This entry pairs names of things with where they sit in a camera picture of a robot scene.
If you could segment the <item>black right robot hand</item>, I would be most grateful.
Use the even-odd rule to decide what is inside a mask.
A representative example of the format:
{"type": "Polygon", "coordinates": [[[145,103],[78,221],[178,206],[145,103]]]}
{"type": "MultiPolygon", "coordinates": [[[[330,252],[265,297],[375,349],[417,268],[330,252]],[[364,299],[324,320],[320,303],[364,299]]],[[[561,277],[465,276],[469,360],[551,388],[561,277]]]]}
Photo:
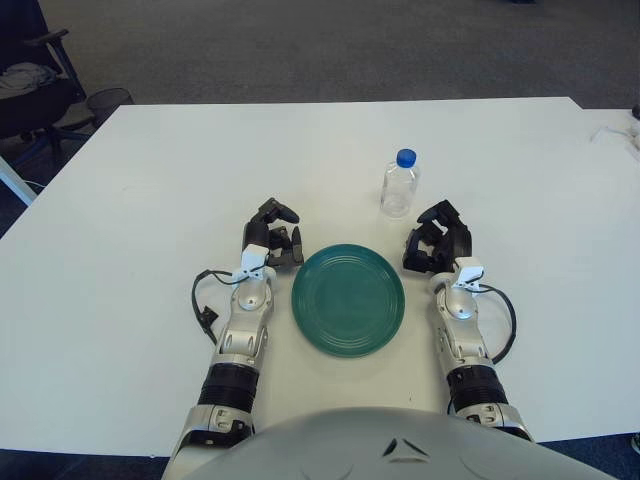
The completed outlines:
{"type": "Polygon", "coordinates": [[[459,212],[444,199],[417,219],[405,244],[403,267],[419,273],[453,273],[459,257],[472,256],[472,236],[459,212]]]}

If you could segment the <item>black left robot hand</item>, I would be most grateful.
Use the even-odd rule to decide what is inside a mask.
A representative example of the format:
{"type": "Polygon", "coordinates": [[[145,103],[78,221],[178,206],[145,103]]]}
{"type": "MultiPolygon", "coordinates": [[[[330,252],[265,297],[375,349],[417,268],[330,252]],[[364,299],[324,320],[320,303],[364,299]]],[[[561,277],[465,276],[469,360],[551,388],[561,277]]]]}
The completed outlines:
{"type": "Polygon", "coordinates": [[[243,246],[255,245],[267,249],[266,259],[260,265],[272,268],[297,267],[304,263],[302,240],[297,224],[299,216],[275,198],[269,198],[247,222],[244,229],[243,246]],[[291,233],[285,226],[271,228],[276,220],[294,225],[291,233]]]}

